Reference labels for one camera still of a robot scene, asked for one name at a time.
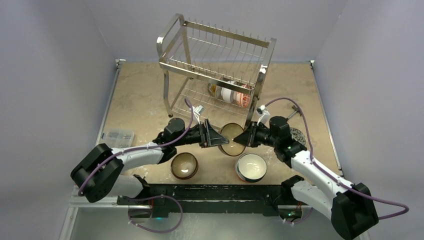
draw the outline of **brown bowl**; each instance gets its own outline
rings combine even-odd
[[[228,124],[225,124],[221,130],[219,130],[219,133],[227,138],[229,140],[228,144],[219,145],[218,149],[225,155],[236,157],[240,154],[242,154],[246,146],[243,146],[241,144],[238,144],[233,141],[235,137],[240,135],[244,132],[244,129],[242,126],[238,125],[237,123],[230,122]]]
[[[197,173],[198,169],[198,160],[189,152],[182,152],[176,155],[171,162],[171,173],[177,179],[189,179]]]

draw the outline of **cable tie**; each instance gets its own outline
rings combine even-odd
[[[342,180],[340,179],[340,178],[337,178],[337,186],[341,186],[340,184],[342,184],[343,182],[342,182]]]
[[[199,115],[197,113],[194,113],[194,116],[196,117],[197,123],[200,124],[200,118]]]

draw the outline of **metal wire rack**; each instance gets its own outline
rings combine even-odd
[[[166,44],[166,37],[173,29],[176,33]],[[249,125],[275,43],[274,38],[262,40],[223,26],[191,22],[176,14],[156,42],[168,115],[189,117],[190,111],[184,104],[184,98],[189,98],[194,106],[205,107],[201,119],[210,119],[217,128],[229,122]],[[169,71],[187,77],[172,103],[168,100]],[[208,92],[210,85],[249,95],[247,108],[215,98]]]

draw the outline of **beige countertop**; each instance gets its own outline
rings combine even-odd
[[[169,100],[172,102],[186,78],[170,73]],[[314,147],[314,156],[329,169],[338,173],[333,145],[326,125],[323,110],[314,82],[313,72],[308,64],[272,63],[269,67],[260,100],[257,106],[278,97],[289,97],[298,102],[302,108]],[[163,131],[170,118],[165,110],[164,74],[157,62],[125,62],[122,65],[104,128],[118,128],[135,131],[132,146],[151,142]],[[268,107],[271,116],[285,116],[293,112],[292,103],[280,100]],[[229,121],[227,118],[212,113],[210,121]],[[298,114],[288,122],[290,127],[305,133],[302,117]],[[224,155],[217,147],[200,148],[198,144],[177,147],[178,153],[190,152],[199,162],[199,169],[192,178],[180,180],[171,174],[171,160],[158,165],[146,165],[125,172],[126,175],[138,174],[148,183],[179,184],[246,184],[235,172],[238,157]],[[259,146],[246,148],[244,153],[262,156],[268,170],[265,177],[257,184],[280,184],[282,181],[300,175],[281,163],[271,147]]]

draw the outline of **gray wall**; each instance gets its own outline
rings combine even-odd
[[[418,0],[349,1],[314,65],[347,178],[411,208],[382,220],[373,239],[424,236],[423,12]]]
[[[1,239],[57,239],[114,75],[83,0],[0,2]]]
[[[156,39],[175,13],[277,38],[273,61],[315,59],[347,0],[86,0],[115,58],[157,61]]]

